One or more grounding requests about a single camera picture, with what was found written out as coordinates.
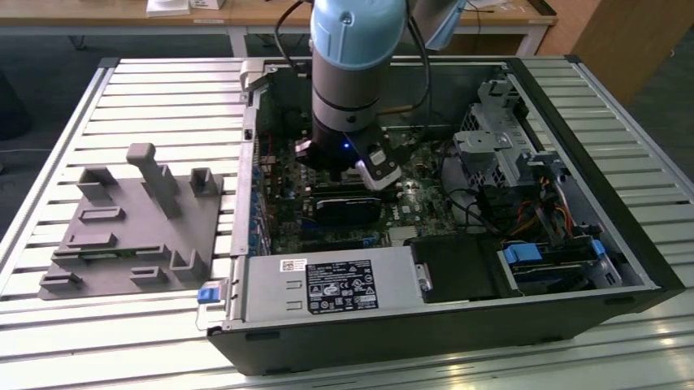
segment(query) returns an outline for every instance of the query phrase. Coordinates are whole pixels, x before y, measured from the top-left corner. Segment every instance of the floor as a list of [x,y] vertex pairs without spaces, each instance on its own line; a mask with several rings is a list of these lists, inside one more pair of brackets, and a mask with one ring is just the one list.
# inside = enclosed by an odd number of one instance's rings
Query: floor
[[[307,55],[306,42],[287,37],[295,55]],[[87,50],[75,50],[67,37],[0,37],[0,70],[29,110],[32,130],[9,141],[0,151],[0,237],[41,169],[49,149],[81,97],[103,57],[226,57],[224,36],[87,37]],[[251,55],[275,55],[260,39],[250,41]],[[685,36],[657,74],[629,107],[634,118],[694,178],[694,29]]]

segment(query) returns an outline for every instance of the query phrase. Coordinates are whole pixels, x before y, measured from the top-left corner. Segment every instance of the table leg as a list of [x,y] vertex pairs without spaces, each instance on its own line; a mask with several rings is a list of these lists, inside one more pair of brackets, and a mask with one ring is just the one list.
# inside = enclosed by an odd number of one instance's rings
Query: table leg
[[87,49],[87,45],[84,44],[84,35],[68,35],[67,39],[69,39],[75,50]]
[[541,48],[542,38],[547,32],[547,27],[549,26],[545,24],[530,27],[529,33],[525,35],[523,40],[521,41],[521,46],[518,47],[518,57],[529,57],[535,55],[538,49]]
[[244,26],[234,26],[228,28],[228,40],[231,41],[231,50],[235,57],[248,57],[248,49],[246,48],[247,33]]

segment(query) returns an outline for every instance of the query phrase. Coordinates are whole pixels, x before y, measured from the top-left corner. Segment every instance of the circuit board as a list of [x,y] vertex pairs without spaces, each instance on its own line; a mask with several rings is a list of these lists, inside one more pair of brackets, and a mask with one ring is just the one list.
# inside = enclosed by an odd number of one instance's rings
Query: circuit board
[[[394,130],[387,134],[394,146],[414,136],[408,130]],[[390,196],[380,203],[376,221],[326,227],[310,217],[315,205],[312,193],[338,186],[363,186],[359,174],[348,170],[343,172],[340,181],[334,181],[327,172],[314,171],[295,161],[294,141],[264,144],[260,161],[272,254],[387,247],[402,245],[400,238],[456,232],[450,204],[434,173],[436,160],[430,148],[415,151],[410,163],[402,166],[400,180],[388,188]],[[359,195],[360,198],[371,196],[383,197],[378,193]],[[394,232],[407,237],[391,237]]]

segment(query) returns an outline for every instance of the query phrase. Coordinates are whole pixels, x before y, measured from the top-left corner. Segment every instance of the motherboard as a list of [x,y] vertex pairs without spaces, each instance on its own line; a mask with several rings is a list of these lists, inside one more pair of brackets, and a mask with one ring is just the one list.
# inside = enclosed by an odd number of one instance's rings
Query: motherboard
[[[415,133],[396,129],[387,137],[402,145]],[[375,193],[356,170],[336,178],[296,162],[294,146],[294,140],[268,137],[260,148],[272,254],[399,246],[458,231],[430,148],[415,151],[400,180]]]

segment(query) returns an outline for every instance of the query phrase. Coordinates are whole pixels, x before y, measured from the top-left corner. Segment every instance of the barcode label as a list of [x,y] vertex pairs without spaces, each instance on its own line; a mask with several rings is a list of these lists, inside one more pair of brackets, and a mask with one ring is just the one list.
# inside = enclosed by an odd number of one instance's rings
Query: barcode label
[[280,272],[306,271],[306,259],[290,258],[280,261]]
[[363,295],[359,298],[359,302],[374,302],[376,300],[375,295]]

